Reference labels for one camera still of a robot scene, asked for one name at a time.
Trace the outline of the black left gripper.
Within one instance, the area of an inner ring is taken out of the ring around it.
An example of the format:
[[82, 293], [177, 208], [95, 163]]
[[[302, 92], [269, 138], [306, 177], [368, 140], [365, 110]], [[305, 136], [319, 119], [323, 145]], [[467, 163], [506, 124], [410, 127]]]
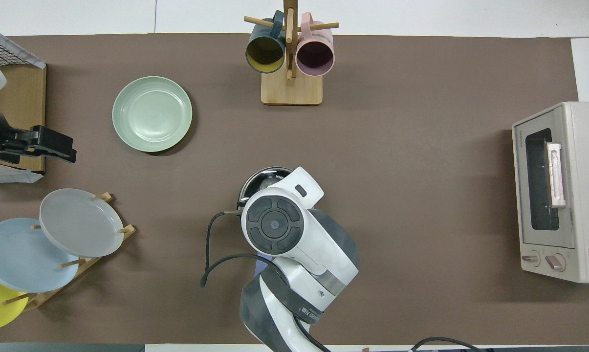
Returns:
[[33, 126], [30, 132], [30, 147], [55, 154], [56, 158], [69, 163], [76, 162], [77, 150], [73, 149], [73, 138], [44, 126]]

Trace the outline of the green round plate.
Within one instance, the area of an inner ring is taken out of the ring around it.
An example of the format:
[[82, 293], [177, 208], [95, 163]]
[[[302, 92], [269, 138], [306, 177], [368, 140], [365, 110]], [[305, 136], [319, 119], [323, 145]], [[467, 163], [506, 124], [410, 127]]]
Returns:
[[178, 83], [146, 76], [120, 90], [111, 120], [116, 134], [129, 147], [157, 153], [171, 149], [186, 136], [193, 120], [193, 105]]

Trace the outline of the glass lid with blue knob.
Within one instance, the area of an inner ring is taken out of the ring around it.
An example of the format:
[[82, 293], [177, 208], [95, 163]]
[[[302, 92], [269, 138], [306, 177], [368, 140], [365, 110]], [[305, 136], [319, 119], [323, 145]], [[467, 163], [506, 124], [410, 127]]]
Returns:
[[243, 187], [240, 190], [239, 199], [237, 202], [238, 210], [242, 210], [245, 207], [247, 201], [258, 191], [258, 187], [260, 182], [267, 178], [267, 177], [279, 177], [281, 179], [285, 178], [289, 174], [293, 172], [292, 169], [288, 169], [286, 167], [278, 167], [272, 166], [267, 167], [265, 169], [261, 169], [258, 172], [254, 173], [250, 178], [248, 178]]

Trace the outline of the light blue round plate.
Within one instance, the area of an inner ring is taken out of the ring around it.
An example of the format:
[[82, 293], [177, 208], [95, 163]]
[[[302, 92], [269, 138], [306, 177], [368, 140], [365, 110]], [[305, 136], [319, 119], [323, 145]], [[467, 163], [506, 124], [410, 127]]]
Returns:
[[50, 242], [37, 219], [14, 218], [0, 222], [0, 284], [27, 293], [42, 293], [68, 285], [78, 265], [60, 268], [77, 260]]

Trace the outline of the dark teal mug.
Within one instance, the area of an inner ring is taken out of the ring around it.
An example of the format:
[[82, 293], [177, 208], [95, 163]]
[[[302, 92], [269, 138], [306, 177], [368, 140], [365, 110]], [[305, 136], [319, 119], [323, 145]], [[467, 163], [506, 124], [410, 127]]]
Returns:
[[256, 24], [245, 51], [249, 65], [262, 74], [274, 73], [283, 66], [286, 45], [283, 11], [276, 10], [274, 16], [265, 21], [270, 26]]

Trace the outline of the wooden mug tree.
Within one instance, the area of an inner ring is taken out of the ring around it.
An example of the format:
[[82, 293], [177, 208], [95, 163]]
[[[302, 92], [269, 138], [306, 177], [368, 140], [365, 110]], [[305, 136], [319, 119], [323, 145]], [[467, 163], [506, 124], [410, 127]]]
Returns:
[[[283, 0], [285, 56], [283, 66], [274, 73], [261, 74], [261, 102], [265, 105], [317, 106], [323, 102], [323, 76], [312, 77], [297, 69], [295, 55], [301, 33], [302, 15], [298, 13], [298, 0]], [[245, 16], [245, 22], [270, 26], [265, 19]], [[316, 29], [336, 29], [339, 23], [323, 23]]]

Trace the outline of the pink mug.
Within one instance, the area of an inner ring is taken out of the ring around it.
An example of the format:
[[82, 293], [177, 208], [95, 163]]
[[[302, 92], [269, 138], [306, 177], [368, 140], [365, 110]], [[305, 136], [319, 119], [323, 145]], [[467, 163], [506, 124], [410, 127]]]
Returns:
[[313, 20], [310, 12], [302, 14], [301, 33], [297, 40], [297, 69], [308, 76], [319, 77], [327, 74], [334, 66], [334, 38], [330, 29], [312, 30], [312, 26], [323, 24]]

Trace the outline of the brown table mat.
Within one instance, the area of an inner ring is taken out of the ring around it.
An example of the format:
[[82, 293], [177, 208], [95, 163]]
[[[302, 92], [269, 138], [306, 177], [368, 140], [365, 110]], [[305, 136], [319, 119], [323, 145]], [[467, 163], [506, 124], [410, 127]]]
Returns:
[[[354, 238], [361, 267], [312, 335], [324, 345], [589, 345], [589, 285], [521, 268], [511, 127], [578, 99], [562, 38], [336, 36], [316, 107], [265, 106], [249, 34], [15, 37], [47, 63], [46, 122], [77, 162], [0, 183], [0, 222], [35, 218], [56, 189], [110, 192], [136, 234], [1, 342], [253, 344], [239, 316], [252, 259], [199, 287], [210, 218], [269, 166], [302, 166], [317, 207]], [[114, 130], [120, 90], [178, 83], [193, 118], [171, 149]]]

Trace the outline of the beige toaster oven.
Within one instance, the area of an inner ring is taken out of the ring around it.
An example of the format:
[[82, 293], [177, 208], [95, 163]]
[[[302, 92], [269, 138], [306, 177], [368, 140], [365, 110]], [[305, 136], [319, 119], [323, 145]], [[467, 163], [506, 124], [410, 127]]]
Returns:
[[589, 283], [589, 102], [512, 126], [521, 267]]

